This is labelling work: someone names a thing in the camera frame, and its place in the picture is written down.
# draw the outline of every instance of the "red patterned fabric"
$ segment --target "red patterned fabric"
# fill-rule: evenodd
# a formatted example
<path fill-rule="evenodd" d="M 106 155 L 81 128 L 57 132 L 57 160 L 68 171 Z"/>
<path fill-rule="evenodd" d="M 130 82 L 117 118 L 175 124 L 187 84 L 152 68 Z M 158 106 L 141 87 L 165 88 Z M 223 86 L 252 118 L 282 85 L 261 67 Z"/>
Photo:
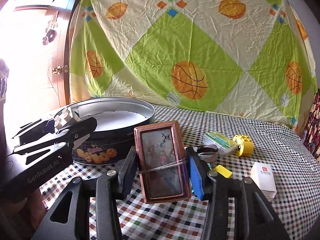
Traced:
<path fill-rule="evenodd" d="M 302 134 L 305 147 L 320 163 L 320 90 L 318 90 L 310 110 L 307 125 Z"/>

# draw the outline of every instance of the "hanging bedsheet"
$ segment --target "hanging bedsheet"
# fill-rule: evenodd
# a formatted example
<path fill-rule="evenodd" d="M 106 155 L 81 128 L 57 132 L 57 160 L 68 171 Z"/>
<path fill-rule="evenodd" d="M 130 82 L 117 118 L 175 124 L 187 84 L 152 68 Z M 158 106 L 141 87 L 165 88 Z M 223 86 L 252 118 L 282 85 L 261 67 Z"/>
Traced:
<path fill-rule="evenodd" d="M 127 96 L 300 133 L 316 93 L 287 0 L 81 0 L 70 39 L 73 101 Z"/>

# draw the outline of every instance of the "copper-colored box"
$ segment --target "copper-colored box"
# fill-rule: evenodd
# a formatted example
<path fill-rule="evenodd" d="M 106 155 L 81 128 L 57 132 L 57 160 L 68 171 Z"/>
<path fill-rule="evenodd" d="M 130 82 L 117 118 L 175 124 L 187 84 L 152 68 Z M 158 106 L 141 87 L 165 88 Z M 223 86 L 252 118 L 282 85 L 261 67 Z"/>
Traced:
<path fill-rule="evenodd" d="M 134 129 L 144 202 L 162 203 L 191 197 L 185 152 L 177 121 Z"/>

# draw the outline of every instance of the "checkered tablecloth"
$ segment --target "checkered tablecloth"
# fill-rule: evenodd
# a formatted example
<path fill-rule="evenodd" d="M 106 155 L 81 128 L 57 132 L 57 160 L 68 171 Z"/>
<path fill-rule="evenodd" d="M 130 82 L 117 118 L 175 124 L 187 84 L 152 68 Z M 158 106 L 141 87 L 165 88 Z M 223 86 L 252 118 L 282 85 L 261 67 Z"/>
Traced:
<path fill-rule="evenodd" d="M 233 172 L 233 179 L 250 175 L 254 162 L 271 165 L 277 194 L 271 202 L 291 239 L 302 239 L 320 215 L 320 165 L 303 146 L 300 138 L 284 127 L 249 120 L 190 110 L 154 106 L 156 122 L 177 120 L 185 146 L 202 143 L 205 132 L 218 131 L 232 138 L 247 134 L 254 143 L 251 157 L 218 159 Z M 50 207 L 73 176 L 91 179 L 111 166 L 92 167 L 73 164 L 41 187 L 44 203 Z M 148 205 L 143 203 L 140 180 L 136 177 L 127 200 L 117 201 L 124 240 L 200 239 L 207 202 L 193 196 L 189 201 Z M 233 199 L 229 199 L 228 239 L 233 239 Z M 90 238 L 96 239 L 95 198 L 90 206 Z"/>

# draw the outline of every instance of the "yellow toy block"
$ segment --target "yellow toy block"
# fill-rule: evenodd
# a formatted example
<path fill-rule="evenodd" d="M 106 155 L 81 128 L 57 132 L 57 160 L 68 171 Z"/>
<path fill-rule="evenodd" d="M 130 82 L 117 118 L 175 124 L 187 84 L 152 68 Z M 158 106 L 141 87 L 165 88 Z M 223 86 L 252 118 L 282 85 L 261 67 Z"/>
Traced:
<path fill-rule="evenodd" d="M 237 143 L 238 150 L 236 151 L 237 156 L 250 156 L 253 152 L 253 142 L 247 135 L 235 135 L 233 141 Z"/>
<path fill-rule="evenodd" d="M 217 167 L 213 168 L 214 171 L 217 173 L 220 173 L 225 178 L 230 178 L 232 175 L 232 172 L 226 169 L 225 167 L 218 165 Z"/>

